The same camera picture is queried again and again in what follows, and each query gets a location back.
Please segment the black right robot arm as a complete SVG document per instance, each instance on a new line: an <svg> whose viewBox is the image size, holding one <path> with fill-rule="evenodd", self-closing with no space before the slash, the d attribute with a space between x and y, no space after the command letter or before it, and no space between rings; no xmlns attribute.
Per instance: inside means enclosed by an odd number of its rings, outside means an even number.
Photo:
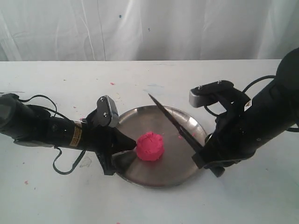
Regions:
<svg viewBox="0 0 299 224"><path fill-rule="evenodd" d="M284 131L299 130L299 51L294 49L280 62L271 81L253 98L220 80L190 90L189 103L195 108L220 103L225 112L216 116L216 127L204 145L183 128L161 105L156 106L194 149L198 168L220 177L226 167L252 157L262 145Z"/></svg>

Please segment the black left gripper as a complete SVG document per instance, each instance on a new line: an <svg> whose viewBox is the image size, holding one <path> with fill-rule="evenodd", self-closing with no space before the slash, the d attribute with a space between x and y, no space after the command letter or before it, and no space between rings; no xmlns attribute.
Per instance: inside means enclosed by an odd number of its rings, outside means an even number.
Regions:
<svg viewBox="0 0 299 224"><path fill-rule="evenodd" d="M112 155L133 150L136 147L136 141L118 129L98 124L97 112L91 112L82 121L87 125L87 147L99 156L104 175L114 175L116 168L113 165Z"/></svg>

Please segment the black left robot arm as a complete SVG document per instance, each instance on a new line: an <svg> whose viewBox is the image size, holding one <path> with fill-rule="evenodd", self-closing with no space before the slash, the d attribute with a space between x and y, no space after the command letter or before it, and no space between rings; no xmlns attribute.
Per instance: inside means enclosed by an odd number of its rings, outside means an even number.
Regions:
<svg viewBox="0 0 299 224"><path fill-rule="evenodd" d="M136 142L117 128L115 102L101 96L97 107L82 121L70 120L39 105L27 105L18 95L0 97L0 132L26 147L63 147L111 157L133 150Z"/></svg>

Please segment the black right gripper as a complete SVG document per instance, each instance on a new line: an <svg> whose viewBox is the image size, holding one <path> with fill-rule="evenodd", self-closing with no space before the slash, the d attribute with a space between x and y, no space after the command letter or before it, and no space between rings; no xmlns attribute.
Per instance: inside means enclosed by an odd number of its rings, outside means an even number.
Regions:
<svg viewBox="0 0 299 224"><path fill-rule="evenodd" d="M229 167L252 157L257 150L257 113L224 112L216 118L216 129L204 146L193 144L192 160L198 169L209 169L221 177Z"/></svg>

